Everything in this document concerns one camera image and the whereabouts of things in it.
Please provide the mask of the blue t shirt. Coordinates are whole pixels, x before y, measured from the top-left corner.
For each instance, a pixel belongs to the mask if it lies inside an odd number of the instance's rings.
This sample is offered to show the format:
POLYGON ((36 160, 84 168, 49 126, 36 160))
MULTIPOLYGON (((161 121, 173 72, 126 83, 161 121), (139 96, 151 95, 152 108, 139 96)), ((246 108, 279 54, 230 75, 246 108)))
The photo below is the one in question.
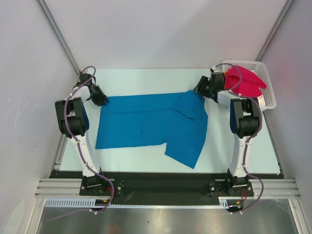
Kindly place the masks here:
POLYGON ((96 149, 166 144, 166 156, 193 169, 207 126, 205 98, 193 90, 109 97, 100 111, 96 149))

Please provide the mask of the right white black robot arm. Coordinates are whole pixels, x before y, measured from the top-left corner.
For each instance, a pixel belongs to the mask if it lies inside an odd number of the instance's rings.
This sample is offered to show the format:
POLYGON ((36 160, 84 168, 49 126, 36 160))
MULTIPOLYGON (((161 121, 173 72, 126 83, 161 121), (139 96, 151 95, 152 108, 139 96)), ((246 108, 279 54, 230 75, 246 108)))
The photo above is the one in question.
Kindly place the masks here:
POLYGON ((213 72, 202 76, 194 91, 230 110, 230 129, 234 134, 233 158, 229 168, 231 180, 226 181, 225 191, 237 195, 242 191, 239 178, 248 176, 248 159, 254 138, 262 128, 262 111, 255 98, 245 97, 225 89, 225 75, 213 72))

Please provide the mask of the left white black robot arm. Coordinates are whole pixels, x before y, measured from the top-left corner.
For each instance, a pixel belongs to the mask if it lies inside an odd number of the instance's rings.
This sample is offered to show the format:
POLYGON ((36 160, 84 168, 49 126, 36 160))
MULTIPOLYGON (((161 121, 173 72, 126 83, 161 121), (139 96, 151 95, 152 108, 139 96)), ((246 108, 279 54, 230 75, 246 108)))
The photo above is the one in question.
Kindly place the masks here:
POLYGON ((101 167, 94 158, 88 136, 90 123, 84 104, 89 100, 95 106, 108 103, 107 96, 96 85, 95 76, 80 74, 72 93, 67 98, 56 101, 55 109, 60 132, 72 142, 78 154, 83 178, 91 180, 91 190, 97 195, 102 195, 107 191, 108 183, 98 178, 101 167))

